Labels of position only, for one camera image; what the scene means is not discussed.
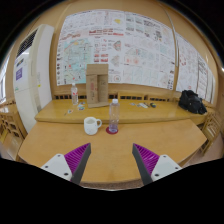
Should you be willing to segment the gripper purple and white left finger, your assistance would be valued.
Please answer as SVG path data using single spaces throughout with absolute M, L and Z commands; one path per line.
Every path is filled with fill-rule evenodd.
M 87 143 L 65 155 L 56 154 L 42 169 L 79 185 L 90 154 L 91 144 Z

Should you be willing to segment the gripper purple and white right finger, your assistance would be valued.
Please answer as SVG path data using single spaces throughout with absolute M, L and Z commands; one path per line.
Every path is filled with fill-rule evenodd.
M 159 156 L 138 144 L 133 144 L 132 154 L 136 160 L 143 185 L 148 185 L 181 170 L 181 167 L 168 155 Z

